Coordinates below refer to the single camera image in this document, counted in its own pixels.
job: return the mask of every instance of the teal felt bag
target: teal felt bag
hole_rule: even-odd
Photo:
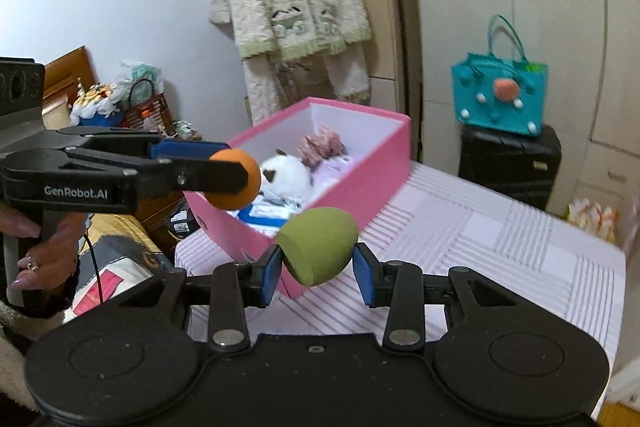
[[[511,32],[520,60],[494,55],[494,28],[504,22]],[[469,125],[528,136],[542,131],[545,105],[546,64],[529,62],[520,37],[502,15],[494,15],[487,30],[486,55],[469,53],[451,68],[456,118]]]

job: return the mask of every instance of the drawer handle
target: drawer handle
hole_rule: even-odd
[[[626,176],[624,174],[616,174],[615,172],[607,171],[607,175],[613,182],[626,183]]]

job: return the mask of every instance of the orange pom-pom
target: orange pom-pom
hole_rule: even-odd
[[[513,102],[520,94],[520,86],[511,78],[494,80],[494,95],[501,102]]]
[[[221,162],[237,162],[244,167],[248,176],[246,187],[237,194],[214,194],[205,192],[204,197],[213,206],[222,210],[241,210],[253,203],[255,197],[260,192],[260,167],[251,156],[240,149],[223,149],[216,152],[209,160]]]

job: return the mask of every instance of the silver ring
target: silver ring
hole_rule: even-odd
[[[40,267],[40,265],[38,265],[38,263],[36,263],[33,260],[33,257],[30,257],[27,261],[27,268],[29,270],[31,270],[32,272],[35,272],[38,268]]]

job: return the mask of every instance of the striped tablecloth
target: striped tablecloth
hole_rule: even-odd
[[[625,295],[625,257],[599,239],[535,208],[444,172],[416,164],[398,193],[363,230],[361,241],[380,261],[401,259],[425,273],[468,266],[587,331],[610,366],[618,347]],[[230,260],[202,230],[178,244],[177,266],[210,273]],[[297,299],[274,298],[266,310],[247,309],[258,333],[332,335],[372,331],[378,339],[386,310],[367,308],[349,266],[336,279]],[[426,306],[427,338],[446,332],[441,306]],[[194,309],[190,335],[203,341],[207,310]]]

